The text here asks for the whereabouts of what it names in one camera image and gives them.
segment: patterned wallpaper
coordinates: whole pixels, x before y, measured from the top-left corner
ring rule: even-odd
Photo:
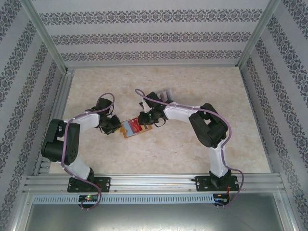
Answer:
[[[34,0],[69,67],[236,64],[268,0]]]
[[[308,230],[308,6],[282,0],[255,45],[243,80],[270,163],[300,230]]]
[[[0,3],[0,231],[31,175],[61,72],[18,0]]]

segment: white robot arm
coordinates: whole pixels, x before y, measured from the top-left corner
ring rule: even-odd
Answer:
[[[148,98],[160,101],[154,92],[147,95]],[[212,183],[219,188],[226,181],[231,171],[226,168],[222,161],[221,145],[226,139],[227,125],[217,116],[207,114],[202,111],[186,109],[178,107],[176,102],[167,101],[169,105],[162,105],[143,99],[140,105],[144,108],[144,112],[140,112],[138,122],[142,124],[158,123],[158,119],[163,119],[165,122],[168,119],[180,120],[186,123],[191,123],[198,140],[209,148],[210,155],[210,175],[212,176]],[[215,113],[216,110],[212,105],[206,103],[203,106],[190,107],[202,108]]]
[[[78,156],[79,135],[90,128],[99,128],[102,133],[109,135],[121,127],[120,120],[116,115],[112,116],[112,111],[109,109],[100,113],[96,111],[102,110],[111,105],[108,99],[100,98],[97,106],[88,109],[86,112],[91,112],[84,116],[74,119],[68,127],[66,137],[66,152],[64,158],[65,168],[74,176],[90,182],[94,181],[94,172],[88,167]],[[53,119],[48,127],[45,140],[42,146],[42,156],[57,163],[61,163],[64,142],[65,127],[69,120]],[[79,188],[86,187],[85,191],[92,187],[89,184],[82,183],[78,180]]]

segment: metal extrusion bar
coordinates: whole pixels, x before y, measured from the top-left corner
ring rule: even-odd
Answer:
[[[182,175],[97,175],[97,177],[111,177],[110,192],[108,194],[185,194],[199,193],[195,176],[208,176],[208,174],[182,174]],[[242,181],[240,174],[235,174],[239,184]],[[23,194],[71,194],[68,193],[69,176],[48,174],[28,176],[23,189]],[[277,193],[284,191],[280,174],[256,173],[245,174],[244,185],[241,193]],[[205,192],[225,193],[225,191]]]
[[[56,119],[62,119],[64,111],[65,111],[65,107],[66,107],[66,103],[67,103],[67,99],[68,99],[68,95],[72,86],[72,81],[73,81],[73,77],[75,74],[75,70],[68,70],[66,72],[66,75],[64,77],[64,81],[63,84],[61,86],[61,89],[59,91],[59,100],[57,100],[56,104],[55,104],[55,113],[54,113],[54,117]]]
[[[257,41],[259,40],[263,30],[265,29],[267,23],[269,22],[271,16],[273,15],[275,9],[277,8],[280,0],[270,0],[268,5],[266,6],[263,14],[261,15],[261,18],[255,27],[254,32],[250,36],[240,58],[236,66],[239,67],[241,70],[243,66],[245,65],[250,53],[254,49]]]
[[[31,0],[21,0],[21,5],[23,6],[23,9],[26,11],[28,16],[30,17],[33,25],[35,26],[36,30],[38,31],[39,35],[41,36],[43,42],[45,43],[48,51],[51,53],[53,59],[57,63],[58,67],[61,70],[61,73],[65,73],[67,70],[67,67],[65,65],[65,62],[59,53],[56,45],[54,44],[50,34],[48,33],[43,21],[41,20],[38,12],[36,11],[33,3]]]

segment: beige tiled floor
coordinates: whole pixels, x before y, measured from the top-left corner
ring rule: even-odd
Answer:
[[[185,105],[211,103],[232,127],[229,165],[245,173],[270,172],[237,67],[79,69],[64,118],[93,107],[104,92],[115,95],[114,113],[121,121],[134,118],[141,111],[135,88],[146,94],[171,88],[174,100]],[[107,136],[93,128],[80,135],[79,143],[79,155],[95,173],[207,173],[207,152],[190,124],[173,120],[128,139],[119,131]],[[62,172],[52,163],[50,173]]]

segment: aluminum frame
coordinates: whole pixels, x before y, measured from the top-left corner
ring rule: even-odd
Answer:
[[[236,66],[239,67],[240,70],[244,67],[248,57],[250,56],[252,50],[254,49],[256,43],[261,37],[266,25],[268,24],[270,18],[272,17],[274,11],[276,10],[280,0],[269,0],[266,8],[264,9],[263,14],[261,15],[260,20],[258,21],[257,26],[254,29],[254,32],[250,36]]]
[[[35,9],[31,0],[21,0],[20,1],[23,9],[26,11],[27,15],[31,19],[33,25],[35,26],[37,32],[45,43],[48,51],[52,55],[53,59],[57,63],[62,74],[66,73],[67,66],[59,53],[56,45],[54,44],[48,30],[46,29],[42,19],[40,18],[37,10]]]
[[[235,174],[241,183],[240,174]],[[98,177],[110,177],[110,192],[107,195],[147,195],[147,194],[200,194],[197,192],[195,176],[208,174],[158,174],[158,175],[118,175],[100,174]],[[69,176],[64,174],[48,174],[28,176],[22,191],[21,201],[10,231],[24,231],[36,195],[85,195],[85,193],[68,193]],[[285,231],[298,231],[291,205],[285,192],[279,173],[249,173],[245,174],[244,185],[240,193],[273,193],[277,209]],[[204,194],[225,193],[202,192]]]

